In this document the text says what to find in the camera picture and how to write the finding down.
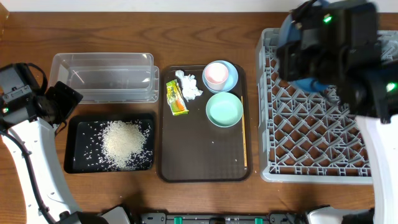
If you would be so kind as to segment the dark blue plate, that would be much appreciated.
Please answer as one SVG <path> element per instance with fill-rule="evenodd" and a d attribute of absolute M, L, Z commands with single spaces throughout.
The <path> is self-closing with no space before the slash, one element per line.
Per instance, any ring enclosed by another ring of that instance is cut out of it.
<path fill-rule="evenodd" d="M 279 56 L 278 53 L 282 51 L 285 44 L 301 40 L 300 31 L 294 24 L 293 14 L 294 10 L 285 18 L 281 28 L 279 29 L 279 40 L 276 50 L 276 56 L 279 63 L 279 78 L 285 81 L 287 81 L 287 78 L 285 78 L 284 75 L 286 75 L 287 72 L 284 70 L 284 65 L 287 65 L 287 62 L 283 59 L 283 56 Z M 319 83 L 315 78 L 299 78 L 298 80 L 290 81 L 290 83 L 294 87 L 308 93 L 317 93 L 328 88 L 328 85 Z"/>

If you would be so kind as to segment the mint green bowl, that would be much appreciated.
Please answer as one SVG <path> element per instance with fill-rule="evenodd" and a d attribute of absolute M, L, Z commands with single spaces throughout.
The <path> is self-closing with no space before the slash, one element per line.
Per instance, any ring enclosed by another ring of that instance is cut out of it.
<path fill-rule="evenodd" d="M 234 94 L 221 92 L 213 95 L 206 104 L 207 118 L 217 127 L 229 128 L 243 117 L 243 104 Z"/>

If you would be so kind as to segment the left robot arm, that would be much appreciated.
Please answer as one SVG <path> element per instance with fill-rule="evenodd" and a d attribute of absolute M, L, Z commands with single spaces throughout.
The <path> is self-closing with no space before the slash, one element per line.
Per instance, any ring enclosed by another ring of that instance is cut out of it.
<path fill-rule="evenodd" d="M 102 213 L 83 212 L 68 188 L 55 137 L 82 100 L 62 82 L 39 84 L 33 63 L 1 68 L 1 137 L 12 155 L 28 223 L 132 223 L 122 205 Z"/>

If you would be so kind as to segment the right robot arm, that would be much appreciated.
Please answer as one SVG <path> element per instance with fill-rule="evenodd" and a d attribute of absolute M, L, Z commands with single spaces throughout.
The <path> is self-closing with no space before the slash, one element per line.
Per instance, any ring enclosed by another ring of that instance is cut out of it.
<path fill-rule="evenodd" d="M 364 140 L 375 206 L 307 213 L 309 223 L 397 222 L 397 62 L 382 59 L 376 6 L 369 1 L 306 1 L 282 24 L 281 79 L 309 92 L 335 86 Z"/>

